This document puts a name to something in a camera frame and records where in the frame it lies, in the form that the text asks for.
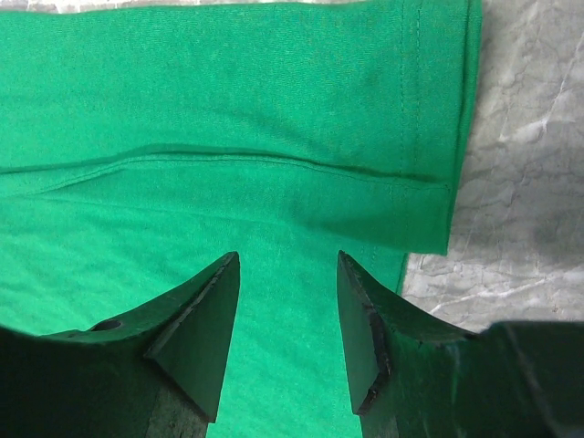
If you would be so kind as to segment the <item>green t-shirt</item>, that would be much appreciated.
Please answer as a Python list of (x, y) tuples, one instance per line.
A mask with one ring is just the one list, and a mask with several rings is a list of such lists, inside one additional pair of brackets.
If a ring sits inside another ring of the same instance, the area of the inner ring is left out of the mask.
[(214, 437), (357, 437), (339, 251), (400, 290), (447, 251), (477, 1), (1, 14), (1, 321), (87, 329), (224, 253)]

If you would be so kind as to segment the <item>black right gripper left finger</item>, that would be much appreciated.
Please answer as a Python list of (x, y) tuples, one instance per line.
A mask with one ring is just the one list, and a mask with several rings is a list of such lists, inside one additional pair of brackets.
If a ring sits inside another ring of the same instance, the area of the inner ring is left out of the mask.
[(4, 437), (203, 437), (216, 420), (240, 289), (230, 252), (93, 328), (1, 330)]

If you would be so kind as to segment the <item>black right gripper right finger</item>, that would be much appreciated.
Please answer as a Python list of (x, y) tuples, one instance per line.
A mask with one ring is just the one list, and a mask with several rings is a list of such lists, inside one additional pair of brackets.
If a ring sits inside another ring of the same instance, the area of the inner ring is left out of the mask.
[(337, 292), (350, 404), (366, 437), (580, 437), (583, 326), (473, 333), (417, 308), (346, 253)]

